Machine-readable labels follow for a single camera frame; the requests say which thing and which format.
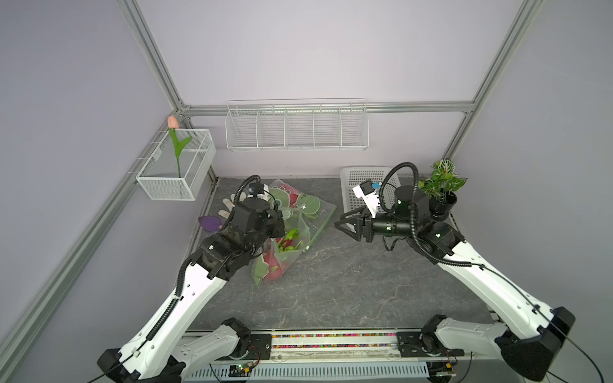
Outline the pink dragon fruit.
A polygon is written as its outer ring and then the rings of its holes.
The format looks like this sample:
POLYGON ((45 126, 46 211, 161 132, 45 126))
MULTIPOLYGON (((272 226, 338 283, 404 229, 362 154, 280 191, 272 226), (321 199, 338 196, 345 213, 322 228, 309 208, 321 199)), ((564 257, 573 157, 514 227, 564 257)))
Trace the pink dragon fruit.
POLYGON ((280 239, 271 242, 263 261, 268 265, 265 281, 280 279, 304 251, 305 242, 300 237, 300 231, 295 228, 280 239))

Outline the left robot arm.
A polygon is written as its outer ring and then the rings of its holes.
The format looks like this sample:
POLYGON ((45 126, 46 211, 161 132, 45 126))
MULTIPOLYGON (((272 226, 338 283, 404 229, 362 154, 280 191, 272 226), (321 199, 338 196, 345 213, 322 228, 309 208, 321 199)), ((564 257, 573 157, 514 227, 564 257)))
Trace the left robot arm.
POLYGON ((260 256, 269 239, 284 236, 279 204, 270 203, 269 196, 260 176, 243 181, 225 223, 183 261, 174 291, 162 306, 124 346, 99 357, 102 377, 114 382, 182 382, 220 357, 247 354, 251 332, 236 319, 193 342, 181 340, 236 271, 260 256))

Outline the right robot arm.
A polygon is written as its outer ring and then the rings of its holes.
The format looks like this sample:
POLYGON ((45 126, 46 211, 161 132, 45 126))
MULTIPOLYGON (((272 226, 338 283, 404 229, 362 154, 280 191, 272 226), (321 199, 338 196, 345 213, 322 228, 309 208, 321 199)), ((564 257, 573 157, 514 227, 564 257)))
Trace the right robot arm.
POLYGON ((552 308, 505 277, 481 256, 457 229, 446 223, 465 179, 449 159, 434 163, 423 180, 415 164, 403 162, 382 180, 362 177, 350 183, 350 169, 342 170, 343 203, 354 198, 335 227, 360 242, 380 236, 391 252, 399 240, 418 255, 448 272, 469 288, 495 314, 492 324, 463 322, 434 315, 415 340, 399 336, 404 354, 421 351, 437 357, 455 349, 502 360, 530 381, 553 375, 551 367, 576 322, 563 306, 552 308))

